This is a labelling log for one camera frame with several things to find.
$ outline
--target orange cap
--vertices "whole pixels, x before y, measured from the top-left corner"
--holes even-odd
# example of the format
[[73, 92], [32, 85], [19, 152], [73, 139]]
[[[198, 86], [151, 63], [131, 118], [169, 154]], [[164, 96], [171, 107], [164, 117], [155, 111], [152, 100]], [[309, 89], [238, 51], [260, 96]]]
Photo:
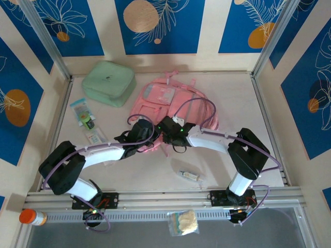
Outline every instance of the orange cap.
[[30, 224], [37, 217], [37, 213], [33, 209], [24, 209], [20, 214], [20, 222], [23, 224]]

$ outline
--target white table surface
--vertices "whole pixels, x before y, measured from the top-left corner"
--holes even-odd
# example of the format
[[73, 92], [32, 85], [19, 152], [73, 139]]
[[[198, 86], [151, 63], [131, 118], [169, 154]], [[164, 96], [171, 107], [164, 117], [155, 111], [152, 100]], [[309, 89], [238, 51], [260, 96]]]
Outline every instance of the white table surface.
[[[137, 86], [125, 105], [120, 108], [89, 99], [81, 87], [83, 77], [75, 78], [58, 144], [66, 140], [70, 140], [76, 146], [89, 144], [83, 134], [84, 127], [79, 127], [69, 106], [83, 97], [87, 98], [88, 106], [96, 117], [95, 124], [101, 128], [108, 139], [111, 140], [123, 131], [129, 130], [130, 126], [126, 124], [126, 119], [140, 90], [146, 83], [160, 76], [162, 75], [159, 73], [136, 74]], [[249, 128], [272, 152], [272, 146], [248, 74], [180, 73], [174, 78], [186, 84], [192, 78], [197, 80], [196, 88], [204, 92], [217, 107], [219, 130], [238, 132], [242, 127]], [[158, 149], [147, 153], [136, 153], [130, 158], [108, 165], [90, 166], [83, 170], [81, 177], [85, 180], [94, 180], [102, 190], [186, 190], [226, 188], [236, 173], [228, 154], [206, 148], [188, 148], [184, 154], [176, 153], [172, 149], [169, 151], [169, 158], [166, 158], [162, 150]], [[264, 168], [275, 165], [269, 159]], [[178, 176], [176, 172], [180, 167], [201, 174], [204, 178], [203, 183], [199, 185]], [[278, 170], [266, 172], [255, 184], [266, 184], [272, 187], [283, 186]]]

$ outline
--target green pouch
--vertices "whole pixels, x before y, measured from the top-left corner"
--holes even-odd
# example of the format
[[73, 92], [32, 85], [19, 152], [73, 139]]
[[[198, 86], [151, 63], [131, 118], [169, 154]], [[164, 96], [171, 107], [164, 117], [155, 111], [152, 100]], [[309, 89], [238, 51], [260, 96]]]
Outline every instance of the green pouch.
[[134, 71], [109, 61], [100, 61], [84, 78], [86, 95], [96, 101], [121, 107], [136, 87]]

